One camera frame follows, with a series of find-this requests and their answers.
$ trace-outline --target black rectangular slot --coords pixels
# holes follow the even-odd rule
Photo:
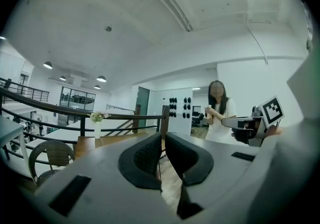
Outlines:
[[[250,161],[250,162],[252,162],[255,159],[254,155],[244,154],[244,153],[240,153],[240,152],[235,152],[231,156],[236,157],[236,158],[240,158],[240,159],[243,159],[246,161]]]
[[[49,206],[63,216],[67,216],[90,181],[89,177],[77,175]]]

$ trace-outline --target white table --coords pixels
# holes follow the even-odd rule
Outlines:
[[[10,141],[15,139],[16,137],[19,137],[20,149],[25,159],[24,161],[26,163],[26,167],[27,169],[29,169],[29,164],[28,164],[29,158],[26,152],[26,147],[25,147],[26,143],[25,143],[23,131],[24,131],[23,125],[17,124],[13,121],[10,121],[9,119],[4,118],[3,116],[0,116],[0,148],[4,147],[6,157],[9,160],[10,158],[7,152],[6,144],[10,143]]]

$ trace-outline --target woman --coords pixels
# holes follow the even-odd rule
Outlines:
[[[231,129],[221,124],[222,119],[233,118],[237,115],[235,102],[227,97],[226,89],[222,82],[214,81],[210,83],[208,101],[209,106],[205,108],[209,124],[206,139],[215,142],[238,144],[239,142],[231,137]]]

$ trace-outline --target door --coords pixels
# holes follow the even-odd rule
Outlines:
[[[147,115],[150,90],[139,87],[136,103],[141,105],[140,115]],[[145,127],[146,120],[139,120],[139,127]]]

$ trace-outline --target ceiling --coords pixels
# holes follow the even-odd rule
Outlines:
[[[21,0],[3,35],[33,65],[51,61],[53,70],[44,70],[53,79],[81,76],[92,89],[104,75],[101,91],[110,92],[109,81],[164,37],[221,24],[276,23],[280,7],[280,0]]]

